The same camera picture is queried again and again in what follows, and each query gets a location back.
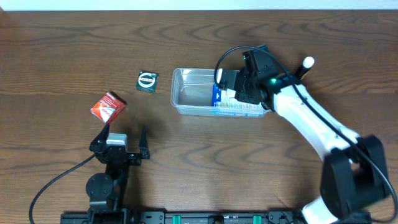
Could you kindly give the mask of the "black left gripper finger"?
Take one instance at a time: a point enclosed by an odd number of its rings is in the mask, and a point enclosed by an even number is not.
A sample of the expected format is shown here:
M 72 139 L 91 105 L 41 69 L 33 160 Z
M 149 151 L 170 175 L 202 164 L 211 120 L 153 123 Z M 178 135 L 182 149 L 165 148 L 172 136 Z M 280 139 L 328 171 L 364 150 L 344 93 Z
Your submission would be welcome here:
M 149 156 L 149 145 L 147 143 L 147 136 L 146 136 L 146 127 L 143 126 L 141 130 L 141 136 L 139 140 L 139 150 L 142 156 Z
M 95 137 L 95 146 L 101 146 L 106 143 L 109 136 L 109 124 L 105 124 L 101 132 Z

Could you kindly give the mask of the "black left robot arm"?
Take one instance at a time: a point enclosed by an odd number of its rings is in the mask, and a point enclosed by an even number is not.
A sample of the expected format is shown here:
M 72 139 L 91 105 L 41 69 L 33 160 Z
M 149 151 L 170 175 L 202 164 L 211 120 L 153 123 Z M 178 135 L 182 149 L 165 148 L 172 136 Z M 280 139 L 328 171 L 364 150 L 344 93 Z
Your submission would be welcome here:
M 125 207 L 123 200 L 130 167 L 139 166 L 150 158 L 146 127 L 141 131 L 139 152 L 128 152 L 127 144 L 127 135 L 110 133 L 109 124 L 90 143 L 89 150 L 106 168 L 92 175 L 86 183 L 90 198 L 88 223 L 139 223 L 137 212 Z

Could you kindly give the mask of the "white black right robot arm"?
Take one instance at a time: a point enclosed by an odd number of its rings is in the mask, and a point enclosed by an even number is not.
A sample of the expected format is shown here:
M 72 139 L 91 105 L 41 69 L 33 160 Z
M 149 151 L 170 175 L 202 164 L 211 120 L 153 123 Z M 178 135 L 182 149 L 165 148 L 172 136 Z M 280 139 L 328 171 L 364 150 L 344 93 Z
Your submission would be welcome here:
M 235 99 L 261 105 L 286 119 L 309 142 L 323 162 L 320 196 L 301 209 L 305 223 L 363 222 L 374 220 L 363 209 L 391 197 L 397 218 L 397 194 L 392 186 L 381 141 L 362 137 L 322 108 L 302 84 L 313 67 L 305 57 L 289 72 L 265 45 L 240 47 L 245 66 L 238 72 L 217 69 L 221 88 L 235 91 Z

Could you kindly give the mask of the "blue medicine packet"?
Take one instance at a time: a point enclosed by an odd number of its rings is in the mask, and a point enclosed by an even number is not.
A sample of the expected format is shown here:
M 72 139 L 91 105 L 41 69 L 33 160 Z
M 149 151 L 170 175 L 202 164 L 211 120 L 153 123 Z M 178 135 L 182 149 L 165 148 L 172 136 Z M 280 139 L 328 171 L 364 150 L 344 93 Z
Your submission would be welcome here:
M 236 92 L 234 90 L 220 90 L 216 84 L 214 84 L 211 105 L 217 108 L 236 109 L 247 113 L 260 113 L 264 111 L 260 104 L 254 105 L 238 101 L 235 98 L 235 94 Z

